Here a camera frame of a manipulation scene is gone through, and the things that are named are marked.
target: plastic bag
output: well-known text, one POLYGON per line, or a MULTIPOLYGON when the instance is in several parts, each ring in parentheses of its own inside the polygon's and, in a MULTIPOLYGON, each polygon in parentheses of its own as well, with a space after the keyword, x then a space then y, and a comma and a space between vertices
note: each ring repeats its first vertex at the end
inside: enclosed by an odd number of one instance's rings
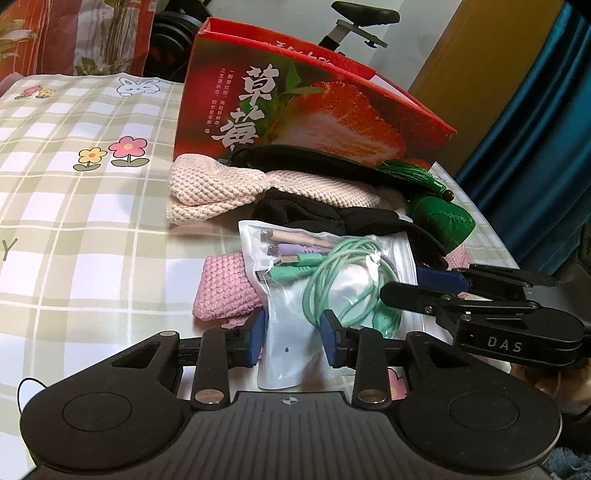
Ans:
MULTIPOLYGON (((262 238, 261 231, 276 231, 283 234, 305 236, 326 245, 337 245, 345 239, 329 233, 309 233, 305 230, 289 229, 255 220, 238 223, 242 252, 248 280, 259 294, 269 314, 267 337, 258 371, 258 386, 270 390, 287 388, 304 382, 325 378, 353 375, 349 368, 334 369, 329 366, 318 328, 306 320, 302 299, 309 277, 284 283, 259 281, 256 272, 268 272, 274 266, 275 258, 268 254, 268 247, 276 242, 262 238)), ((381 247, 382 257, 395 267, 398 280, 417 284, 413 255, 406 233, 388 237, 369 236, 381 247)), ((338 271, 329 293, 329 306, 339 315, 353 304, 370 284, 375 281, 378 263, 376 258, 367 256, 365 266, 348 264, 338 271)), ((359 315, 367 302, 356 305, 346 318, 359 315)), ((372 326, 373 315, 367 315, 362 325, 372 326)), ((395 338, 404 339, 413 330, 424 330, 423 315, 402 312, 400 327, 395 338)))

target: red box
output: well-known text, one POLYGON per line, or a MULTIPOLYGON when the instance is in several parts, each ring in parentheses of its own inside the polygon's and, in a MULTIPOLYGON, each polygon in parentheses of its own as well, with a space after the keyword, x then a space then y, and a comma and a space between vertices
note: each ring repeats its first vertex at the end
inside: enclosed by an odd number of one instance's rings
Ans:
POLYGON ((237 145, 315 148, 367 166, 432 164, 455 130, 375 70, 264 28, 209 18, 195 42, 174 157, 237 145))

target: bed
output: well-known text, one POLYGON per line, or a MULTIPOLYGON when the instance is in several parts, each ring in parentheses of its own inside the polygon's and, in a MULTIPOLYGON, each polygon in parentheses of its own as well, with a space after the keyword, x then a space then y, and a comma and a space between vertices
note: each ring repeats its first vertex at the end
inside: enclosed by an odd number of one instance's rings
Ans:
MULTIPOLYGON (((244 213, 169 229, 182 90, 125 74, 53 75, 22 79, 0 98, 1 480, 34 466, 19 434, 22 378, 52 384, 156 332, 186 338, 213 325, 191 314, 203 260, 240 250, 244 213)), ((433 173, 476 220, 470 260, 516 267, 445 170, 433 173)), ((352 380, 298 389, 350 392, 352 380)), ((256 390, 256 370, 233 369, 231 386, 256 390)))

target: knitted hat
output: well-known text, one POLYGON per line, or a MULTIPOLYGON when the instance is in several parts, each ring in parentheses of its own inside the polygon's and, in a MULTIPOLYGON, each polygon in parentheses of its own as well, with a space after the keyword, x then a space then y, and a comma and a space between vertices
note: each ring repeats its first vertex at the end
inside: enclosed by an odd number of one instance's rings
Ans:
MULTIPOLYGON (((252 203, 271 187, 339 208, 376 207, 384 202, 375 188, 357 181, 288 170, 263 173, 227 167, 205 155, 185 154, 176 159, 170 171, 171 199, 166 217, 177 225, 203 221, 252 203)), ((393 194, 389 198, 401 197, 393 194)), ((404 208, 402 202, 393 208, 404 208)))

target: green tassel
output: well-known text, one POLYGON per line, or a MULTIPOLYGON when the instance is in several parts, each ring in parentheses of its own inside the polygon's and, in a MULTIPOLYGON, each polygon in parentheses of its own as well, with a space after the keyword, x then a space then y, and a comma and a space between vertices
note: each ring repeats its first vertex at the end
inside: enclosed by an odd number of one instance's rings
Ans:
POLYGON ((447 187, 437 180, 428 170, 402 160, 389 160, 376 166, 380 171, 395 173, 425 187, 430 192, 441 197, 447 187))

